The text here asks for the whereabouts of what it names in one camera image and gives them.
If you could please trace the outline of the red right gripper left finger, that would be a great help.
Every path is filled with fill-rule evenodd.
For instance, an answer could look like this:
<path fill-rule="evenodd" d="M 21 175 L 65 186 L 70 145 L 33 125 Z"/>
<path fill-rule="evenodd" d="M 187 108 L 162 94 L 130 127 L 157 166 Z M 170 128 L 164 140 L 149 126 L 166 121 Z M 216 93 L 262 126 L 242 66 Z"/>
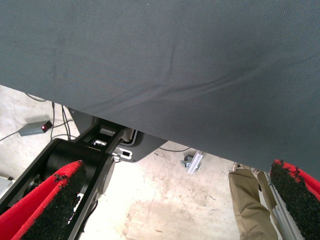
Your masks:
<path fill-rule="evenodd" d="M 83 161 L 66 164 L 0 216 L 2 240 L 60 240 L 80 201 Z"/>

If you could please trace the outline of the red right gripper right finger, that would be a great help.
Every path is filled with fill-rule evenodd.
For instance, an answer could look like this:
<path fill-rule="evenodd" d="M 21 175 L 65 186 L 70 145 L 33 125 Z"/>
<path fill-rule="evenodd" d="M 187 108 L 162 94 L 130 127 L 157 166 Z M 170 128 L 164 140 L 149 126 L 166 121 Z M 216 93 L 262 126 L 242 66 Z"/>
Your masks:
<path fill-rule="evenodd" d="M 270 178 L 306 240 L 320 238 L 320 181 L 301 168 L 276 159 Z"/>

